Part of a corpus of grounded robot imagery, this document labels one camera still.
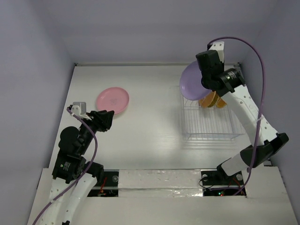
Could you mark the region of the pink round plate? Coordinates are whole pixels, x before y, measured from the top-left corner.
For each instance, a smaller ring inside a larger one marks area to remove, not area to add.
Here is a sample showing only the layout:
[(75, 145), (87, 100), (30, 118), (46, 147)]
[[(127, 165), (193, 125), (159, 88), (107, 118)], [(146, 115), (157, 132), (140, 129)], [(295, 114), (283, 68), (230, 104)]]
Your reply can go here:
[(114, 111), (115, 115), (125, 111), (128, 104), (129, 94), (121, 87), (107, 88), (96, 99), (96, 108), (98, 111)]

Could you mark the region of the lilac round plate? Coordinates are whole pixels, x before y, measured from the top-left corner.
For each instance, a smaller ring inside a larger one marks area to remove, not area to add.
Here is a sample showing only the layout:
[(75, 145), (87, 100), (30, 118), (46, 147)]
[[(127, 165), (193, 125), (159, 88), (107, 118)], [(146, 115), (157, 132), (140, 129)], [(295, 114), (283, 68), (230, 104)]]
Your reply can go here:
[(197, 61), (190, 63), (183, 70), (179, 86), (184, 98), (196, 101), (206, 97), (211, 92), (211, 90), (203, 87), (201, 78), (202, 74)]

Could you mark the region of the yellow-green woven round plate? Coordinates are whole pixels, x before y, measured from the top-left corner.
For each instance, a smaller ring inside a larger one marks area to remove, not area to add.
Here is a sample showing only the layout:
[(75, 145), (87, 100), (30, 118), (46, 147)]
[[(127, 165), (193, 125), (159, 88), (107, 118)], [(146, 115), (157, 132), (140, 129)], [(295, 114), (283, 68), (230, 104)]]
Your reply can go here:
[(219, 95), (215, 92), (215, 96), (209, 107), (213, 107), (218, 102), (218, 100), (219, 100)]

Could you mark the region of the orange woven round plate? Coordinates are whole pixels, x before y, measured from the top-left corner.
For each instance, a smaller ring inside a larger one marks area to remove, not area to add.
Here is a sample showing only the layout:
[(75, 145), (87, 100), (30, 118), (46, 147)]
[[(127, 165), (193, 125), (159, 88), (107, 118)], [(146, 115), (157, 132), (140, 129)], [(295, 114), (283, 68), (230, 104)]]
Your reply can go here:
[(199, 100), (199, 106), (202, 107), (202, 108), (209, 108), (214, 96), (215, 96), (215, 91), (212, 91), (206, 97)]

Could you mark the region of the orange woven rectangular tray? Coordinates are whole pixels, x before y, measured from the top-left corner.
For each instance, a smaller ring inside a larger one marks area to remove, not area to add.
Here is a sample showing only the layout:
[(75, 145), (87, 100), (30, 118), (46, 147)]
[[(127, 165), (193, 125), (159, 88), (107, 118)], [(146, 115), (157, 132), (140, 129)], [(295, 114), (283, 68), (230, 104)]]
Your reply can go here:
[(216, 108), (223, 108), (226, 106), (226, 102), (218, 95), (217, 96), (217, 101), (215, 103)]

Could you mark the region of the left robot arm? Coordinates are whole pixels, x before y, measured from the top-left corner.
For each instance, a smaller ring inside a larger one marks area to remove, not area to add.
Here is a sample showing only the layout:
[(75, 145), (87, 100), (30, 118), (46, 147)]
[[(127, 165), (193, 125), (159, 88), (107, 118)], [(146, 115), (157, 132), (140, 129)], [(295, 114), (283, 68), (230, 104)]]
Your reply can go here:
[(70, 105), (67, 112), (81, 125), (67, 127), (60, 134), (49, 202), (34, 219), (34, 225), (73, 224), (91, 189), (104, 181), (103, 165), (94, 162), (97, 151), (90, 161), (84, 154), (92, 141), (98, 148), (96, 133), (111, 128), (114, 111), (85, 112), (78, 105)]

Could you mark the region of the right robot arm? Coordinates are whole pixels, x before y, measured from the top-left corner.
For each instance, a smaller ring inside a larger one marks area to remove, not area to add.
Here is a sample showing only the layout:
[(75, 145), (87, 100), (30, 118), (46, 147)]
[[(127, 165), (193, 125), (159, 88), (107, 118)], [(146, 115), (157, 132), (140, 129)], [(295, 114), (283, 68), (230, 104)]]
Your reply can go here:
[(196, 55), (202, 74), (202, 85), (215, 91), (235, 113), (244, 127), (251, 145), (217, 166), (216, 179), (226, 184), (233, 175), (247, 168), (255, 168), (275, 155), (288, 141), (286, 133), (279, 133), (259, 114), (245, 80), (236, 69), (224, 69), (216, 50)]

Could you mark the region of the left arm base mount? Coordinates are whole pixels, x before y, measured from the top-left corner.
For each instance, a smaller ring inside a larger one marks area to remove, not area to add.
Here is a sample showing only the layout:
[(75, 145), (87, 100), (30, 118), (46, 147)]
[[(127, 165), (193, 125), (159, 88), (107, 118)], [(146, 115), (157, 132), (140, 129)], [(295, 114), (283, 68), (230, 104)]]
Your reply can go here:
[(88, 197), (118, 197), (119, 170), (104, 170), (103, 178), (91, 189)]

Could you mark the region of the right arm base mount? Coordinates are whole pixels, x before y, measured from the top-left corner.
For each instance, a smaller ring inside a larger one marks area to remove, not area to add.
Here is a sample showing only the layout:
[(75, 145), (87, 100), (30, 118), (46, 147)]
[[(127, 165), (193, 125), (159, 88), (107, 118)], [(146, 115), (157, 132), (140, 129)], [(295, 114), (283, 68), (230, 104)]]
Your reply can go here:
[(203, 196), (233, 196), (244, 186), (244, 180), (242, 172), (221, 178), (217, 170), (204, 170), (201, 171), (199, 186), (202, 188)]

